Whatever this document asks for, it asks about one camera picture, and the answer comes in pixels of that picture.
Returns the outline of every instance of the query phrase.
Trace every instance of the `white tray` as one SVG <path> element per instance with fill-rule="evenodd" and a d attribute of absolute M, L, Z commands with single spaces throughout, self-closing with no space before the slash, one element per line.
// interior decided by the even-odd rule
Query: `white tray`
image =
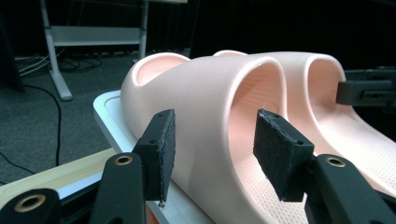
<path fill-rule="evenodd" d="M 131 152 L 137 138 L 131 133 L 122 115 L 120 91 L 98 96 L 93 102 L 94 117 L 109 144 L 116 152 Z M 181 189 L 171 181 L 165 208 L 158 202 L 148 206 L 160 223 L 214 223 L 213 220 Z"/>

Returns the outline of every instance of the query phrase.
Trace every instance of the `slide sandal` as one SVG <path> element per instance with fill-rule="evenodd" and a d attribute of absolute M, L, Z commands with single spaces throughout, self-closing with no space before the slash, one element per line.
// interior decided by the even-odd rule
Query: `slide sandal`
<path fill-rule="evenodd" d="M 307 222 L 303 203 L 278 201 L 252 154 L 258 108 L 286 118 L 286 100 L 282 68 L 260 55 L 190 61 L 151 55 L 131 68 L 121 88 L 135 136 L 155 113 L 175 109 L 172 178 L 217 223 Z"/>

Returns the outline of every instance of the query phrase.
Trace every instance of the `dark floor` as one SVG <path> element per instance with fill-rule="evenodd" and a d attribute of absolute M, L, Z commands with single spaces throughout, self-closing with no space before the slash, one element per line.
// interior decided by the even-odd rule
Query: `dark floor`
<path fill-rule="evenodd" d="M 64 63 L 62 72 L 73 94 L 70 102 L 60 101 L 45 66 L 22 77 L 23 85 L 43 88 L 59 102 L 62 121 L 60 164 L 105 150 L 110 144 L 93 118 L 92 103 L 102 93 L 119 90 L 137 53 L 100 56 Z M 83 69 L 100 64 L 93 69 Z M 0 86 L 0 186 L 24 178 L 29 172 L 7 160 L 39 173 L 55 166 L 59 111 L 46 92 L 25 87 L 25 93 Z"/>

